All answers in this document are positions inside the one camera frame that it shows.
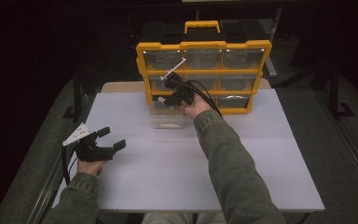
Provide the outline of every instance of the green jacket sleeve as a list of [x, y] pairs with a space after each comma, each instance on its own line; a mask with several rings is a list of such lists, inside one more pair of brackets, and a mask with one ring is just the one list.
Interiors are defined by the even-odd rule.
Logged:
[[236, 132], [212, 110], [199, 114], [194, 125], [227, 223], [284, 223]]
[[95, 224], [99, 210], [97, 190], [97, 177], [77, 173], [62, 191], [60, 202], [48, 212], [42, 224]]

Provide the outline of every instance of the dark background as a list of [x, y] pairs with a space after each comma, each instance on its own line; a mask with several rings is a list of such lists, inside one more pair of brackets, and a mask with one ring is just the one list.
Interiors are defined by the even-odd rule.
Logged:
[[[268, 18], [277, 4], [264, 2], [270, 4], [198, 8], [201, 20]], [[290, 4], [276, 37], [301, 37], [293, 65], [307, 68], [328, 57], [358, 90], [358, 1], [281, 2]], [[193, 7], [128, 8], [135, 3], [0, 1], [0, 202], [49, 108], [75, 72], [90, 93], [107, 81], [140, 80], [134, 47], [143, 24], [195, 19]]]

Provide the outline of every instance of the yellow storage organizer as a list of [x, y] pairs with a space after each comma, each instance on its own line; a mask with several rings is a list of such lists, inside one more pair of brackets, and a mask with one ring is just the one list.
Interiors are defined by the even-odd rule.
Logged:
[[184, 28], [182, 35], [170, 36], [175, 39], [173, 41], [156, 38], [154, 42], [154, 38], [148, 38], [147, 42], [141, 40], [138, 44], [136, 62], [145, 82], [146, 102], [152, 105], [159, 96], [172, 94], [162, 85], [160, 77], [186, 58], [174, 72], [184, 80], [200, 82], [222, 114], [250, 112], [263, 76], [264, 62], [272, 48], [269, 40], [228, 42], [225, 36], [229, 34], [221, 33], [218, 21], [187, 21]]

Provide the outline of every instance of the person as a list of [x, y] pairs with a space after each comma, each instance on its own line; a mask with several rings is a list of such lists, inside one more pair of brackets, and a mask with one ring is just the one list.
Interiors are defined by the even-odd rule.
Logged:
[[[229, 224], [285, 223], [281, 212], [270, 198], [269, 190], [264, 180], [255, 169], [255, 162], [252, 156], [241, 143], [237, 133], [223, 118], [221, 118], [216, 111], [212, 110], [208, 103], [197, 94], [194, 95], [192, 105], [182, 105], [177, 109], [194, 120], [200, 146], [208, 159], [209, 175], [213, 188], [222, 208], [222, 214], [212, 214], [212, 216], [200, 214], [197, 223], [205, 222], [205, 220], [211, 222], [217, 220], [218, 223], [226, 222]], [[73, 181], [76, 181], [78, 186], [81, 186], [80, 182], [78, 182], [81, 181], [81, 179], [76, 179], [75, 176]], [[93, 186], [91, 189], [92, 192], [94, 192], [96, 187]], [[76, 206], [82, 204], [85, 207], [91, 207], [92, 205], [93, 208], [89, 209], [87, 213], [89, 217], [87, 218], [89, 223], [95, 223], [98, 210], [95, 197], [91, 197], [91, 194], [87, 194], [84, 190], [80, 191], [83, 192], [83, 196], [80, 196], [81, 193], [78, 192], [77, 197], [79, 197], [78, 200], [81, 201], [81, 203], [77, 203]], [[68, 197], [70, 197], [68, 191], [63, 191], [62, 194], [60, 203], [62, 203], [63, 200], [69, 200]], [[58, 209], [65, 210], [67, 209], [65, 206], [73, 206], [74, 204], [63, 203], [64, 205], [57, 205], [57, 207], [59, 206]], [[78, 215], [71, 216], [73, 220], [75, 220], [76, 216], [80, 216], [80, 214], [84, 218], [81, 218], [81, 220], [86, 220], [84, 217], [86, 213], [84, 212], [78, 212]], [[54, 214], [54, 211], [52, 211], [52, 213], [48, 214], [47, 218], [52, 218], [49, 216], [54, 215], [69, 216], [64, 212], [56, 211]], [[143, 220], [143, 224], [168, 223], [193, 223], [193, 219], [189, 213], [147, 213]]]
[[43, 218], [42, 224], [92, 223], [98, 217], [98, 179], [106, 161], [77, 160], [77, 173], [62, 191], [60, 202]]

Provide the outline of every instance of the plastic drawer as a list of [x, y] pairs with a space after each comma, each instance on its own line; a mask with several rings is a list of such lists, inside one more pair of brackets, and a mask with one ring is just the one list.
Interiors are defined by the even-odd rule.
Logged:
[[184, 50], [186, 68], [216, 69], [220, 67], [221, 49], [187, 49]]
[[152, 91], [167, 91], [168, 89], [164, 87], [164, 81], [161, 81], [161, 76], [150, 76], [150, 88]]
[[149, 118], [153, 128], [157, 129], [180, 129], [184, 126], [183, 114], [167, 108], [160, 101], [152, 102]]
[[226, 49], [223, 67], [228, 69], [257, 69], [263, 54], [263, 49]]
[[255, 83], [256, 74], [223, 74], [220, 77], [222, 91], [251, 91]]
[[248, 105], [249, 95], [219, 95], [220, 108], [245, 108]]
[[180, 50], [144, 50], [148, 70], [168, 70], [182, 61]]
[[[190, 75], [186, 75], [185, 78], [186, 78], [186, 80], [198, 81], [200, 84], [202, 84], [203, 87], [205, 87], [205, 89], [207, 91], [216, 91], [217, 90], [217, 83], [219, 81], [218, 75], [193, 75], [193, 74], [190, 74]], [[192, 83], [192, 84], [200, 90], [203, 89], [197, 83]]]

